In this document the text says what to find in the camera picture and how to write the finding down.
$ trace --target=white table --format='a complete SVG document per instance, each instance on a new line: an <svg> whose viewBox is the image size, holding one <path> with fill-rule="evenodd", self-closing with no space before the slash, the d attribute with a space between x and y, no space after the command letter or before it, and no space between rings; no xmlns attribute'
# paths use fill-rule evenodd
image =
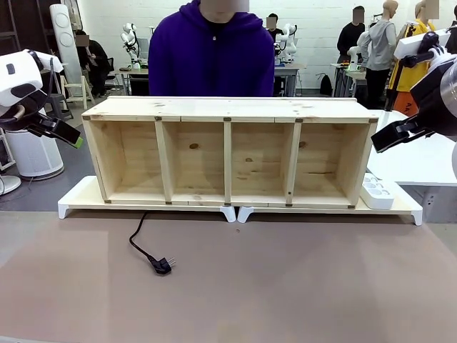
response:
<svg viewBox="0 0 457 343"><path fill-rule="evenodd" d="M378 131L393 121L406 118L400 112L377 111L380 115ZM452 167L452 153L456 143L440 134L421 137L407 144L399 144L378 154L371 149L368 169L379 179L401 186L427 187L423 198L424 217L431 211L440 187L457 187Z"/></svg>
<svg viewBox="0 0 457 343"><path fill-rule="evenodd" d="M286 78L286 92L287 97L294 97L298 72L300 69L305 69L306 66L303 64L290 63L285 66L275 66L274 76Z"/></svg>

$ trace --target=backpack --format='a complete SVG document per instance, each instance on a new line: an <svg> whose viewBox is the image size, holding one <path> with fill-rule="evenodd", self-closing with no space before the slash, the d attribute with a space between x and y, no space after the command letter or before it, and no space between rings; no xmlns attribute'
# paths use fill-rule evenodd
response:
<svg viewBox="0 0 457 343"><path fill-rule="evenodd" d="M328 77L327 74L324 74L324 73L318 74L318 75L320 75L319 78L321 76L323 76L322 81L321 81L320 93L323 95L326 95L326 96L331 96L333 93L333 88L331 86L330 78Z"/></svg>

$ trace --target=hoodie hood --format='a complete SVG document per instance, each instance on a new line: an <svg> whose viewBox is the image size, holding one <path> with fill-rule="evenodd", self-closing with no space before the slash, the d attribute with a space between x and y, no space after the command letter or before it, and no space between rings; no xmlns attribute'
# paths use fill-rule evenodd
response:
<svg viewBox="0 0 457 343"><path fill-rule="evenodd" d="M200 0L193 0L188 4L181 6L179 12L193 25L205 31L209 31L206 19L201 15L199 5ZM247 31L255 31L260 29L262 26L262 19L258 18L255 14L246 12L236 12L235 16L233 16L233 18L224 27L222 34L226 34L228 32L232 34Z"/></svg>

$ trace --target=wooden cubby shelf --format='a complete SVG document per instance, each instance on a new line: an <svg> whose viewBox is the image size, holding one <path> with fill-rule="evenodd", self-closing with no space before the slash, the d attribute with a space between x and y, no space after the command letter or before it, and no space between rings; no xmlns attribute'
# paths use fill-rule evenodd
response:
<svg viewBox="0 0 457 343"><path fill-rule="evenodd" d="M113 96L83 115L108 204L350 209L377 117L352 99Z"/></svg>

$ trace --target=power cord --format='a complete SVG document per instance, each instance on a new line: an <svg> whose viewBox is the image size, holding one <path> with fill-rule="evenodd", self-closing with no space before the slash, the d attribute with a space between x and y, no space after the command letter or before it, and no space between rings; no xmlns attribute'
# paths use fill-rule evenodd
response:
<svg viewBox="0 0 457 343"><path fill-rule="evenodd" d="M136 250L138 250L144 256L147 257L147 259L149 260L149 262L151 263L152 267L154 268L154 270L156 271L156 273L158 275L165 276L171 272L171 268L173 265L176 264L176 260L174 258L169 259L169 260L163 258L163 259L157 261L156 259L154 259L154 257L152 255L148 254L142 248L140 248L138 245L136 245L134 243L134 238L140 232L141 226L143 225L143 221L148 214L149 214L149 211L144 212L144 214L141 218L140 224L138 225L138 229L136 229L135 233L131 235L129 242L133 248L135 248Z"/></svg>

